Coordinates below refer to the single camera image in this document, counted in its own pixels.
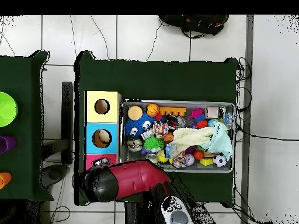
orange cup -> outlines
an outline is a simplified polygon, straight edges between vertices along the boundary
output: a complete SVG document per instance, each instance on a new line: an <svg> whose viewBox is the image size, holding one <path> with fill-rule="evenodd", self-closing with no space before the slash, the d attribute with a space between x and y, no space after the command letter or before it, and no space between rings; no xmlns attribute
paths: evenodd
<svg viewBox="0 0 299 224"><path fill-rule="evenodd" d="M0 173L0 189L5 187L12 179L10 173Z"/></svg>

shape sorter box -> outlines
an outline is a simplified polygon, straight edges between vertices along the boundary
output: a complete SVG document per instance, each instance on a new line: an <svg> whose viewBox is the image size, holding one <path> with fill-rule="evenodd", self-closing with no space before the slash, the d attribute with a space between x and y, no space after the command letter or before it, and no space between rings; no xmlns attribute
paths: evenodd
<svg viewBox="0 0 299 224"><path fill-rule="evenodd" d="M117 92L86 91L87 120L90 123L118 123L121 95Z"/></svg>
<svg viewBox="0 0 299 224"><path fill-rule="evenodd" d="M86 155L85 169L90 169L94 161L103 158L108 159L110 165L116 165L118 163L116 155Z"/></svg>
<svg viewBox="0 0 299 224"><path fill-rule="evenodd" d="M97 130L109 133L109 144L105 148L98 148L93 144L93 135ZM118 123L90 123L86 125L86 154L119 155L119 124Z"/></svg>

blue box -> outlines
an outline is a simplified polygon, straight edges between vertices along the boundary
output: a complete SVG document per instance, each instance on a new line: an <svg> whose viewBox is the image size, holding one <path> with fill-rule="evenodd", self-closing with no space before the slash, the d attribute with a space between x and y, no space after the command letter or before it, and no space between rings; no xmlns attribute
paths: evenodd
<svg viewBox="0 0 299 224"><path fill-rule="evenodd" d="M86 153L117 155L119 151L118 123L87 123L86 127ZM111 134L111 143L105 148L98 148L92 142L92 136L97 130L106 130Z"/></svg>

pink box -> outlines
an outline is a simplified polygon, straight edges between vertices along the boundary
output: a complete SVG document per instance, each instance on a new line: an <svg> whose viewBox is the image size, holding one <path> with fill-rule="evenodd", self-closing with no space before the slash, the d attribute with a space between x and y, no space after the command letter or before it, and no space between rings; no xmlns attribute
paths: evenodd
<svg viewBox="0 0 299 224"><path fill-rule="evenodd" d="M98 159L107 158L111 165L117 164L116 155L86 155L85 169L92 167L92 162Z"/></svg>

gray plate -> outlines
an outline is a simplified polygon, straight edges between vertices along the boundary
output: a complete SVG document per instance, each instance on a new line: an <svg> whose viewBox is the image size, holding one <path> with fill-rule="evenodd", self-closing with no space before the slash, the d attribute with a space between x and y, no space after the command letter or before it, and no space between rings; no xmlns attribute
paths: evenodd
<svg viewBox="0 0 299 224"><path fill-rule="evenodd" d="M156 103L159 107L185 107L186 112L184 119L186 121L186 127L191 127L194 122L189 119L192 110L196 108L205 108L207 106L222 106L225 107L226 112L230 112L234 116L232 128L229 131L229 136L232 142L232 158L223 167L216 167L215 165L203 166L199 161L195 162L191 166L186 166L182 169L174 168L169 162L160 163L160 166L166 172L181 172L181 173L229 173L234 168L235 163L235 122L236 122L236 108L232 103L225 102L204 102L204 101L162 101L162 100L141 100L141 102L132 102L131 100L124 100L121 105L123 108L123 117L120 124L120 162L129 160L141 160L145 159L145 155L140 152L132 152L127 147L127 137L124 136L124 124L128 120L127 112L131 106L140 106L143 112L146 112L146 107L150 103Z"/></svg>

